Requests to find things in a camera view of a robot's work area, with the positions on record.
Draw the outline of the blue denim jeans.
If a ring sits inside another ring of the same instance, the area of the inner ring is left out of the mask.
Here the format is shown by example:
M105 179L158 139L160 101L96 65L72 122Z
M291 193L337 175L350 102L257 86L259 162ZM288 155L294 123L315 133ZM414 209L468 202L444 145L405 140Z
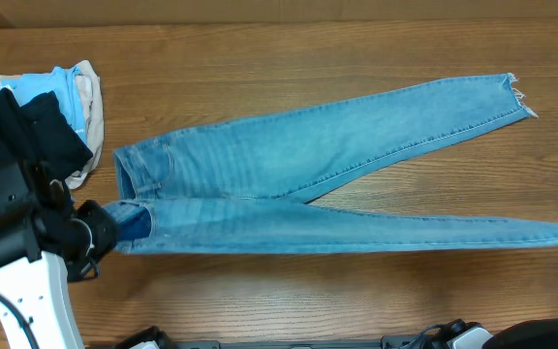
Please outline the blue denim jeans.
M394 163L528 118L510 73L438 79L118 148L126 254L333 254L558 245L558 223L322 208Z

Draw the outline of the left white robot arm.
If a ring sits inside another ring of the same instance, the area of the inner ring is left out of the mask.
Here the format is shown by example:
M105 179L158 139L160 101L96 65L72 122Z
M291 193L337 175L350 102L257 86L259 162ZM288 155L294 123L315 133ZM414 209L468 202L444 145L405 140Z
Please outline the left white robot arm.
M75 207L42 165L0 169L0 323L10 347L82 347L69 286L99 276L117 235L99 204Z

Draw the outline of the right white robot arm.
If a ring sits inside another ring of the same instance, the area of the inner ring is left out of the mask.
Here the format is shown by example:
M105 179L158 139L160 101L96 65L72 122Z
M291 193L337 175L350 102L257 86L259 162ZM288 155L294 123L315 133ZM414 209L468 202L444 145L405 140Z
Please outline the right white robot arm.
M558 318L530 320L491 333L478 322L461 319L424 337L423 349L558 349Z

